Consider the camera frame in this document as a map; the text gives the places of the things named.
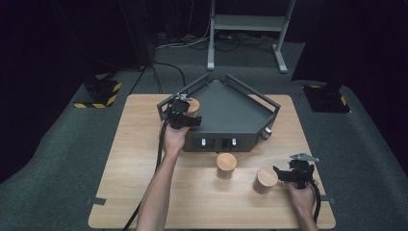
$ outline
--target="wooden cylinder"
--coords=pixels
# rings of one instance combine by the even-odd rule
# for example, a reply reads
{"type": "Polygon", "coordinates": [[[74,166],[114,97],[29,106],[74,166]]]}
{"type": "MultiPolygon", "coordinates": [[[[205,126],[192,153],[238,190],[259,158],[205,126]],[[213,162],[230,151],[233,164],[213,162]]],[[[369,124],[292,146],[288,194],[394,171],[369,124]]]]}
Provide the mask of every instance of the wooden cylinder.
{"type": "Polygon", "coordinates": [[[278,182],[278,175],[270,167],[262,167],[258,170],[253,188],[256,193],[266,194],[278,182]]]}
{"type": "Polygon", "coordinates": [[[228,179],[237,166],[237,159],[230,153],[221,153],[217,157],[217,176],[228,179]]]}
{"type": "Polygon", "coordinates": [[[196,115],[198,109],[200,108],[200,102],[198,102],[198,100],[196,99],[193,99],[192,101],[187,101],[187,102],[190,104],[189,109],[187,110],[187,113],[193,116],[196,115]]]}

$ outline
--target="black cable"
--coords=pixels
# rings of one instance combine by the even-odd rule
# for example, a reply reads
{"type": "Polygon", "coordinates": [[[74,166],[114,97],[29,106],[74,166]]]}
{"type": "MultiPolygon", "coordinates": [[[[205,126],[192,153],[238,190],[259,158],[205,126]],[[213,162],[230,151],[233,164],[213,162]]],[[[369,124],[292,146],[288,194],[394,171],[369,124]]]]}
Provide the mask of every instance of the black cable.
{"type": "Polygon", "coordinates": [[[321,196],[320,196],[320,191],[318,186],[316,185],[314,180],[309,181],[312,184],[313,189],[315,189],[315,195],[316,195],[316,210],[315,214],[313,215],[313,219],[315,220],[315,223],[318,222],[318,216],[320,212],[320,205],[321,205],[321,196]]]}
{"type": "MultiPolygon", "coordinates": [[[[156,167],[155,167],[154,172],[157,171],[157,169],[159,168],[159,165],[162,163],[163,142],[165,140],[165,133],[166,133],[167,125],[168,125],[168,122],[167,122],[167,115],[166,115],[166,118],[165,118],[165,120],[163,122],[163,126],[162,126],[162,129],[161,129],[161,132],[160,132],[160,136],[159,136],[159,147],[158,147],[158,151],[157,151],[157,160],[156,160],[156,167]]],[[[133,215],[130,216],[129,220],[127,221],[126,225],[123,227],[122,231],[127,231],[129,229],[129,227],[132,224],[133,220],[135,220],[135,217],[139,213],[140,205],[141,205],[141,202],[139,202],[138,207],[136,208],[133,215]]]]}
{"type": "Polygon", "coordinates": [[[177,67],[177,66],[175,66],[175,65],[173,65],[173,64],[164,64],[164,63],[159,63],[159,62],[154,62],[154,63],[155,63],[155,64],[161,64],[161,65],[168,65],[168,66],[171,66],[171,67],[176,68],[176,69],[180,72],[180,74],[181,74],[181,76],[182,76],[182,78],[183,78],[183,85],[184,85],[184,87],[186,86],[186,76],[184,75],[183,71],[182,71],[179,67],[177,67]]]}
{"type": "Polygon", "coordinates": [[[74,32],[74,30],[73,30],[71,24],[69,23],[68,18],[66,17],[63,8],[62,8],[61,5],[60,5],[60,2],[57,0],[56,3],[57,3],[57,6],[58,6],[58,8],[59,8],[59,10],[60,10],[61,15],[62,15],[63,18],[64,18],[65,24],[66,24],[66,26],[68,27],[69,32],[70,32],[71,35],[73,36],[73,38],[74,38],[74,40],[75,40],[75,43],[76,43],[76,45],[77,45],[77,47],[79,48],[79,50],[80,50],[81,53],[83,53],[84,55],[90,57],[91,59],[93,59],[93,60],[95,60],[95,61],[97,61],[97,62],[100,62],[101,64],[104,64],[104,65],[109,66],[109,67],[113,67],[113,68],[121,69],[121,70],[134,70],[134,69],[132,69],[132,68],[125,68],[125,67],[117,66],[117,65],[114,65],[114,64],[106,63],[106,62],[104,62],[104,61],[102,61],[102,60],[99,60],[98,58],[92,56],[90,53],[86,52],[86,51],[84,50],[84,48],[81,46],[81,43],[79,42],[78,38],[76,37],[75,32],[74,32]]]}
{"type": "Polygon", "coordinates": [[[233,51],[233,50],[237,49],[238,47],[241,46],[241,40],[240,40],[237,36],[235,36],[235,37],[236,37],[235,40],[231,40],[231,41],[229,41],[229,42],[224,42],[224,43],[231,43],[231,44],[233,44],[233,43],[235,43],[235,41],[237,41],[237,42],[238,42],[237,45],[234,46],[233,48],[227,49],[227,50],[223,50],[223,49],[219,49],[219,48],[216,47],[215,45],[214,45],[214,48],[215,48],[217,51],[221,51],[221,52],[230,52],[230,51],[233,51]]]}
{"type": "Polygon", "coordinates": [[[146,69],[147,69],[147,66],[145,66],[144,69],[141,71],[141,74],[139,75],[138,80],[137,80],[136,83],[132,86],[132,89],[129,91],[129,94],[131,94],[132,91],[135,89],[136,85],[138,84],[138,82],[139,82],[141,76],[143,75],[143,73],[144,73],[144,71],[145,71],[146,69]]]}
{"type": "Polygon", "coordinates": [[[156,68],[153,65],[151,65],[151,67],[153,69],[153,78],[154,80],[156,80],[157,83],[157,89],[159,93],[163,93],[162,84],[160,83],[159,75],[157,74],[156,68]]]}

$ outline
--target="human hand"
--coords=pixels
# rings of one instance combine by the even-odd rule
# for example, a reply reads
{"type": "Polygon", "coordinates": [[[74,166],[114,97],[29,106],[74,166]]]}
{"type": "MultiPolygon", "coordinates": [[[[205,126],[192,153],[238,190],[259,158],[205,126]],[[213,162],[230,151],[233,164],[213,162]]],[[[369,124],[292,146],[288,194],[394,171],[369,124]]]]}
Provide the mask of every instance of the human hand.
{"type": "Polygon", "coordinates": [[[174,129],[167,125],[163,150],[166,155],[177,157],[184,146],[185,137],[190,127],[174,129]]]}
{"type": "Polygon", "coordinates": [[[315,190],[312,184],[307,183],[306,188],[299,190],[292,182],[285,182],[291,194],[292,204],[299,219],[313,219],[313,207],[315,206],[315,190]]]}

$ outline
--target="metal shelf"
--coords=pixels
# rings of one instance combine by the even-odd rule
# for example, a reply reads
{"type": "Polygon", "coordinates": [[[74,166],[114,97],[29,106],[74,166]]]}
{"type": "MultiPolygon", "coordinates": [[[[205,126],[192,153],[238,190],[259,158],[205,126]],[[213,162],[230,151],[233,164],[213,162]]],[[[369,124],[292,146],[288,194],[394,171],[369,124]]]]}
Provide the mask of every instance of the metal shelf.
{"type": "Polygon", "coordinates": [[[208,46],[207,69],[214,70],[215,50],[214,34],[215,30],[235,30],[235,31],[273,31],[279,32],[279,39],[273,44],[271,49],[278,62],[281,73],[287,73],[285,61],[282,57],[281,47],[288,30],[289,22],[296,0],[289,0],[289,6],[285,16],[256,16],[256,15],[225,15],[216,14],[216,0],[211,0],[211,20],[210,20],[210,44],[208,46]]]}
{"type": "Polygon", "coordinates": [[[249,16],[217,14],[215,29],[243,31],[280,32],[285,21],[284,16],[249,16]]]}

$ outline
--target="wooden table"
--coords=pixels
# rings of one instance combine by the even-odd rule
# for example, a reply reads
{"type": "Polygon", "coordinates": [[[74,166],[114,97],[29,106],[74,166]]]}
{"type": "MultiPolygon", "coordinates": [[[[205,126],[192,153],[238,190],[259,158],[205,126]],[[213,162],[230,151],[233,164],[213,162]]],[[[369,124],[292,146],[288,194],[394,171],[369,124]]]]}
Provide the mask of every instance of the wooden table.
{"type": "MultiPolygon", "coordinates": [[[[111,153],[97,192],[105,205],[94,204],[92,228],[123,228],[153,176],[159,143],[156,105],[169,95],[134,94],[126,101],[111,153]]],[[[299,227],[289,192],[278,182],[268,194],[257,194],[252,182],[261,167],[288,170],[290,155],[311,153],[293,102],[288,95],[267,95],[281,105],[272,135],[251,152],[232,153],[232,178],[217,177],[216,153],[182,152],[174,171],[166,228],[282,229],[299,227]]],[[[316,170],[314,177],[325,195],[316,170]]],[[[322,201],[319,228],[336,225],[330,204],[322,201]]]]}

